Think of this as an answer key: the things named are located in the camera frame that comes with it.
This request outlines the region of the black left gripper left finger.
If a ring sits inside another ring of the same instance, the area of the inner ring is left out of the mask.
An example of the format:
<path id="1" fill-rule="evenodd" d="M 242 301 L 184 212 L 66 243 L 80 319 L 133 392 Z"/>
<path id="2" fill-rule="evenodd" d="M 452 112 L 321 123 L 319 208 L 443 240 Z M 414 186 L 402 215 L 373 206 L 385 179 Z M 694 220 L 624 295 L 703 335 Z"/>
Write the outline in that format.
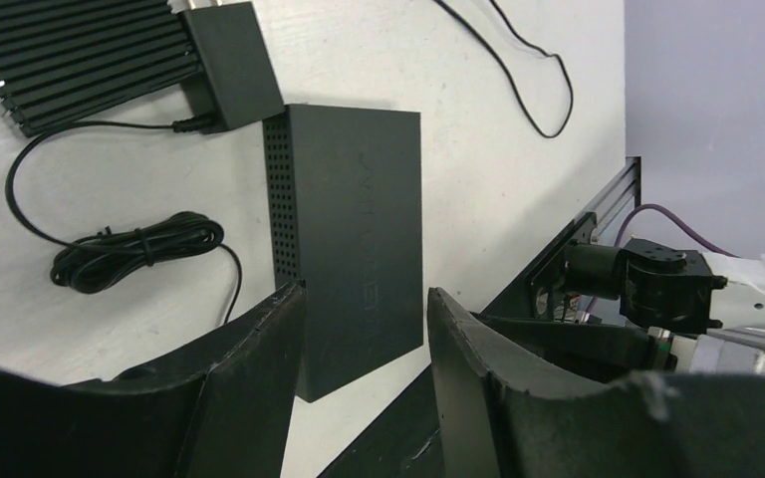
<path id="1" fill-rule="evenodd" d="M 306 289 L 111 380 L 0 369 L 0 477 L 276 477 L 299 375 Z"/>

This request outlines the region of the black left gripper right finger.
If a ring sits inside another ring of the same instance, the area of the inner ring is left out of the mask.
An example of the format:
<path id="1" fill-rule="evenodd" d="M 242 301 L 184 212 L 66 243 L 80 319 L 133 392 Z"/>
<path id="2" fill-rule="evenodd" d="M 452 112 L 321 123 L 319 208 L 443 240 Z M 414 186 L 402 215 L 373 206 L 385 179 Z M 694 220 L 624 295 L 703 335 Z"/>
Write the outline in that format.
<path id="1" fill-rule="evenodd" d="M 765 477 L 765 374 L 555 366 L 439 288 L 427 326 L 450 477 Z"/>

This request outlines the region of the large black network switch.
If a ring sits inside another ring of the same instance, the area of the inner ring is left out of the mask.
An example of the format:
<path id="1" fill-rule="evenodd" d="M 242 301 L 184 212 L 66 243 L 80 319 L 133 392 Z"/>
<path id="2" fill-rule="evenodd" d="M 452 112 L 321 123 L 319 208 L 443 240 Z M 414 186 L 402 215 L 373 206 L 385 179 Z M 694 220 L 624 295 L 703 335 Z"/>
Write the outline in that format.
<path id="1" fill-rule="evenodd" d="M 275 282 L 307 290 L 297 393 L 313 402 L 422 345 L 420 116 L 293 104 L 263 140 Z"/>

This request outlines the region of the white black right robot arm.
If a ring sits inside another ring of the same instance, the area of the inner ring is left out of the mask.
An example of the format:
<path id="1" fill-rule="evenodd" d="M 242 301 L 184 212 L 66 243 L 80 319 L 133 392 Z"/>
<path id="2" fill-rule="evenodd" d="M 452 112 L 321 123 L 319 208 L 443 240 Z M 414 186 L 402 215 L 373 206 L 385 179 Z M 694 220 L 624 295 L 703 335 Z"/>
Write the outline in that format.
<path id="1" fill-rule="evenodd" d="M 676 250 L 633 239 L 623 247 L 575 244 L 564 285 L 616 300 L 649 333 L 664 333 L 677 372 L 765 373 L 765 256 Z"/>

